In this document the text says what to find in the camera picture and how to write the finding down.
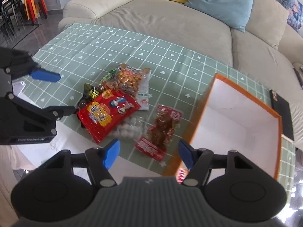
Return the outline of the red snack bag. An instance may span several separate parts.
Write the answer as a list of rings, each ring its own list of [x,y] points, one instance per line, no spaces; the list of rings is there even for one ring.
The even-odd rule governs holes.
[[[82,107],[77,116],[95,142],[100,143],[117,125],[140,107],[132,96],[109,89]]]

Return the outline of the red dried meat packet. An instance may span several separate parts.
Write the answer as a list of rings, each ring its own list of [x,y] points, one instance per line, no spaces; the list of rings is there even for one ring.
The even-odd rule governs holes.
[[[150,158],[161,162],[171,142],[183,112],[165,105],[157,105],[154,123],[135,144],[135,148]]]

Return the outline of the clear tray white balls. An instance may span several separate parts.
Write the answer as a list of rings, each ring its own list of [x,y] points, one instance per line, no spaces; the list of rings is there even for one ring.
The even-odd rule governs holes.
[[[142,116],[127,117],[109,133],[114,138],[138,140],[146,130],[145,118]]]

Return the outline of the peanut snack bag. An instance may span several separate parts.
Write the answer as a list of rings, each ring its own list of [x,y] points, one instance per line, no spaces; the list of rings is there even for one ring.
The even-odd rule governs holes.
[[[120,90],[132,97],[136,97],[139,84],[143,77],[149,72],[152,73],[150,68],[136,69],[128,64],[120,64],[116,68],[116,77],[113,80],[106,82],[103,86]]]

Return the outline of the white snack packet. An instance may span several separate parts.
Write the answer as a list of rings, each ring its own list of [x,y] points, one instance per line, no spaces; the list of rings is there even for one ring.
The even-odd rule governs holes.
[[[147,73],[139,84],[139,89],[136,95],[137,103],[141,106],[139,111],[149,110],[149,80],[151,72]]]

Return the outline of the smartphone on white stand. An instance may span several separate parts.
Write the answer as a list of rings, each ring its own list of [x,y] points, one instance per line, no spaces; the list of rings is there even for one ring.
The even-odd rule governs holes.
[[[12,83],[13,94],[21,99],[24,99],[25,95],[23,93],[26,83],[23,80],[17,80]]]

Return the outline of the black yellow snack packet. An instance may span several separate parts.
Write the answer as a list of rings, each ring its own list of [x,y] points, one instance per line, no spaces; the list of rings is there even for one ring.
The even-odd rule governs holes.
[[[105,88],[102,84],[89,84],[85,83],[83,86],[83,95],[77,103],[77,108],[81,109],[85,107],[92,100],[97,98],[100,94],[104,92]]]

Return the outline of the orange cardboard box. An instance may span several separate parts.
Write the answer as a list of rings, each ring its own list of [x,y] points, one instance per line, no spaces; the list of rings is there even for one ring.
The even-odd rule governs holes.
[[[230,79],[215,74],[181,135],[215,154],[236,150],[274,179],[281,156],[281,116]]]

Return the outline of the black dining chairs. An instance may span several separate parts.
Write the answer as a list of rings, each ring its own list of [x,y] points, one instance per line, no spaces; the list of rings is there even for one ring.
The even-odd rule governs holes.
[[[26,19],[25,5],[22,0],[7,0],[6,5],[3,6],[4,15],[10,19],[14,17],[18,31],[20,31],[19,23],[23,23]]]

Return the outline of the green candy packet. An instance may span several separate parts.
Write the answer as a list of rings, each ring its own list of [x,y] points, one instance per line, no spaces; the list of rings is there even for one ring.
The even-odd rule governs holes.
[[[101,84],[105,84],[106,82],[109,82],[111,80],[113,80],[116,77],[117,74],[117,68],[110,70],[107,75],[105,75],[101,80],[100,83]]]

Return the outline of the red orange stacked stools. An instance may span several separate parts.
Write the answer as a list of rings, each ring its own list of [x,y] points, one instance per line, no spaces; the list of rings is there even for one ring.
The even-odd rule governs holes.
[[[26,9],[26,14],[28,19],[32,24],[37,22],[37,8],[40,14],[44,16],[45,19],[48,18],[48,10],[44,0],[24,0],[24,5]]]

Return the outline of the green checkered tablecloth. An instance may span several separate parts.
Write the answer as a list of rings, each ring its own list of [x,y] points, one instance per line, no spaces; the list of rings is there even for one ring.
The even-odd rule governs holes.
[[[112,135],[125,140],[121,157],[158,174],[172,158],[177,139],[215,74],[270,103],[266,87],[232,67],[173,43],[117,28],[73,24],[42,47],[34,60],[61,76],[55,83],[30,76],[21,79],[22,93],[40,108],[80,108],[113,89],[134,97],[140,104],[139,112]],[[160,105],[183,115],[163,161],[156,162],[136,150],[134,142],[154,122]]]

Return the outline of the beige sofa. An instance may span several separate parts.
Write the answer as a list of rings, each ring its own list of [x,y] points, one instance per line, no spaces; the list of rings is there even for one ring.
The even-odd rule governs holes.
[[[302,37],[288,24],[274,49],[248,31],[166,0],[71,0],[58,29],[73,23],[111,26],[195,50],[275,90],[290,104],[296,143],[302,143]]]

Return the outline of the beige back cushion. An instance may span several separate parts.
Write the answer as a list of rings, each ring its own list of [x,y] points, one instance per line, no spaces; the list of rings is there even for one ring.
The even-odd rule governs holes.
[[[245,30],[277,50],[288,16],[288,10],[276,0],[254,0]]]

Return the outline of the light blue cushion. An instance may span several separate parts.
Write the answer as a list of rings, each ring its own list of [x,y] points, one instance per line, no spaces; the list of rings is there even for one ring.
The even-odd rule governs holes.
[[[241,32],[249,21],[254,0],[188,0],[185,5]]]

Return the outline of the blue patterned cushion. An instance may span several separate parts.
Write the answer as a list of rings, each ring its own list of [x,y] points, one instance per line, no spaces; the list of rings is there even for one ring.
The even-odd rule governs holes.
[[[281,0],[281,5],[288,10],[287,24],[297,33],[302,28],[302,4],[298,0]]]

